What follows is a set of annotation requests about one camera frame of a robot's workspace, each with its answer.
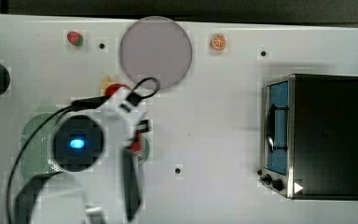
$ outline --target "blue light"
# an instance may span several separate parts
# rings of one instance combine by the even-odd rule
[[[69,144],[72,148],[82,148],[84,146],[84,141],[81,139],[74,139]]]

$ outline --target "knob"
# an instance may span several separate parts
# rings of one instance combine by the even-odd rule
[[[272,187],[275,188],[278,191],[281,191],[283,189],[283,182],[280,178],[276,180],[272,180]]]
[[[271,176],[270,175],[265,175],[264,177],[260,177],[261,181],[264,181],[264,183],[266,183],[267,185],[269,185],[271,183]]]

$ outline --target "black wire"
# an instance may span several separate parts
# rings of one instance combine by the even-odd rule
[[[58,124],[58,122],[60,122],[60,120],[63,118],[63,116],[65,116],[67,113],[71,112],[72,110],[68,109],[63,111],[62,114],[60,114],[60,116],[57,118],[57,121],[55,122],[55,124]]]
[[[154,83],[156,84],[156,88],[154,89],[154,91],[152,93],[150,93],[146,96],[141,96],[142,99],[150,98],[150,97],[154,96],[159,91],[159,81],[155,77],[146,77],[146,78],[142,79],[141,81],[139,81],[136,84],[136,86],[134,88],[132,88],[132,91],[135,91],[136,89],[138,89],[139,86],[141,86],[144,82],[146,82],[148,80],[153,80]]]
[[[8,223],[11,224],[12,220],[11,220],[11,205],[10,205],[10,192],[11,192],[11,181],[13,179],[14,176],[14,172],[16,171],[16,168],[19,164],[20,158],[22,153],[25,151],[25,149],[28,147],[28,145],[30,144],[31,140],[34,138],[34,136],[37,134],[37,132],[39,132],[39,130],[45,126],[46,123],[48,123],[51,119],[53,119],[55,116],[57,116],[58,114],[60,114],[61,112],[67,112],[69,111],[71,108],[71,106],[67,106],[65,108],[59,109],[58,111],[56,111],[54,114],[52,114],[50,117],[48,117],[45,121],[43,121],[43,123],[41,125],[39,125],[39,127],[36,128],[36,130],[34,130],[34,132],[31,134],[31,136],[28,138],[28,140],[25,142],[25,144],[22,146],[19,155],[17,156],[14,165],[10,171],[10,176],[8,178],[8,182],[7,182],[7,191],[6,191],[6,207],[7,207],[7,220]]]

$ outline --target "white robot body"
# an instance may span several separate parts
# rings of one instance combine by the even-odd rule
[[[76,115],[89,117],[103,130],[103,151],[87,169],[77,172],[65,170],[47,178],[37,194],[32,215],[28,216],[29,223],[129,222],[126,205],[138,209],[139,204],[125,202],[123,182],[124,178],[129,177],[123,176],[123,153],[131,144],[137,125],[146,114],[145,102],[140,101],[139,104],[132,105],[128,102],[129,94],[131,91],[120,88],[97,109],[71,112],[57,124],[57,127],[60,127],[68,118]]]

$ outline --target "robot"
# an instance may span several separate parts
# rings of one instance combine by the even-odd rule
[[[152,94],[141,96],[134,91],[149,79],[157,86]],[[36,175],[26,183],[16,197],[14,218],[8,211],[9,223],[116,224],[135,220],[142,205],[142,184],[130,145],[135,134],[145,128],[140,125],[145,124],[145,99],[157,92],[158,84],[155,78],[146,78],[132,90],[120,88],[110,97],[73,101],[62,110],[51,150],[63,172]],[[10,210],[9,197],[7,205]]]

